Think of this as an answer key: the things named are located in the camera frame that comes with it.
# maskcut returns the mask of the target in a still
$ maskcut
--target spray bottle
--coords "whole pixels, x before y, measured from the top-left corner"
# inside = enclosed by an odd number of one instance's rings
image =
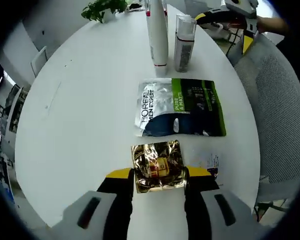
[[[146,0],[145,14],[148,27],[151,58],[157,77],[167,73],[168,29],[162,0]]]

